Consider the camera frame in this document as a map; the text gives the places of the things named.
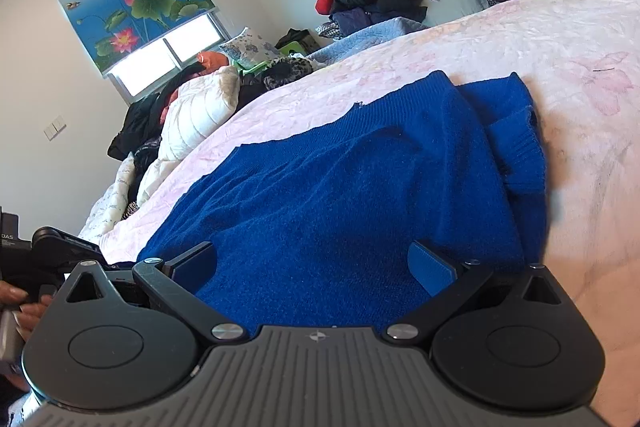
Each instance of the pink lotus flower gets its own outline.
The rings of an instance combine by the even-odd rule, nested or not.
[[[591,105],[604,116],[620,112],[620,96],[624,96],[634,84],[617,66],[628,57],[628,52],[609,53],[597,60],[574,58],[566,66],[572,81],[582,84],[582,92]]]
[[[111,38],[111,44],[117,52],[131,52],[133,46],[140,40],[140,37],[137,37],[133,34],[132,28],[126,28],[121,32],[116,32],[113,34]]]

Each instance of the light blue blanket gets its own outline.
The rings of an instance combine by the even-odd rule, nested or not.
[[[419,22],[397,17],[355,32],[333,44],[329,44],[320,51],[312,53],[307,58],[312,58],[329,66],[351,57],[351,55],[382,44],[382,42],[388,42],[396,37],[425,29],[427,29],[427,26]]]

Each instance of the ribbed gray panel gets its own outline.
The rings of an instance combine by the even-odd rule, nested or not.
[[[325,336],[320,339],[317,333]],[[603,427],[606,423],[588,409],[519,418],[476,407],[444,386],[420,351],[383,343],[369,328],[264,327],[249,343],[213,349],[190,383],[154,405],[100,415],[46,405],[25,425]]]

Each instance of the wall switch plate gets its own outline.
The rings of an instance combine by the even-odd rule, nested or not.
[[[58,134],[60,134],[60,131],[62,131],[65,127],[66,127],[65,121],[62,120],[61,116],[59,116],[44,128],[44,134],[47,136],[49,141],[51,141]]]

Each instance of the sweater cuff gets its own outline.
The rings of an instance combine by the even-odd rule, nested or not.
[[[545,192],[545,155],[531,106],[484,128],[505,188],[514,194]]]

